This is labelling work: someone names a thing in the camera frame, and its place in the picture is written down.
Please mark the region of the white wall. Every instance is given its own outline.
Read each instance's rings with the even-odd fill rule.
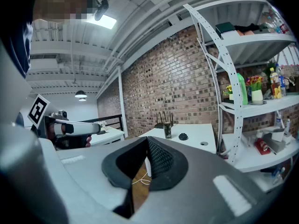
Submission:
[[[98,118],[95,94],[87,95],[86,101],[79,101],[79,99],[75,97],[75,94],[43,95],[43,97],[50,101],[58,110],[65,110],[67,112],[67,118],[70,121],[82,121]],[[25,127],[32,126],[32,123],[27,118],[27,115],[34,100],[35,99],[33,98],[27,97],[26,102],[21,108]]]

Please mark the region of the white pot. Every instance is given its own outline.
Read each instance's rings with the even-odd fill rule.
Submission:
[[[262,101],[263,100],[262,90],[252,91],[251,98],[252,101]]]

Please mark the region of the glass of dark liquid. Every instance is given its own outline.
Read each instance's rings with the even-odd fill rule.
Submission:
[[[165,133],[165,138],[171,139],[171,123],[170,122],[163,123],[163,129]]]

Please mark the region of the headset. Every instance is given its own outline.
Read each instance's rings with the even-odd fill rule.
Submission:
[[[108,10],[108,0],[87,0],[87,9],[94,15],[96,21],[100,20],[104,13]]]

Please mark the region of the white column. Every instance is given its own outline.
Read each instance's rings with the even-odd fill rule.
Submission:
[[[118,86],[119,86],[119,90],[120,90],[122,125],[123,125],[123,130],[125,132],[125,137],[128,137],[127,120],[126,120],[126,115],[125,115],[125,105],[123,103],[123,95],[122,95],[121,66],[120,65],[118,66]]]

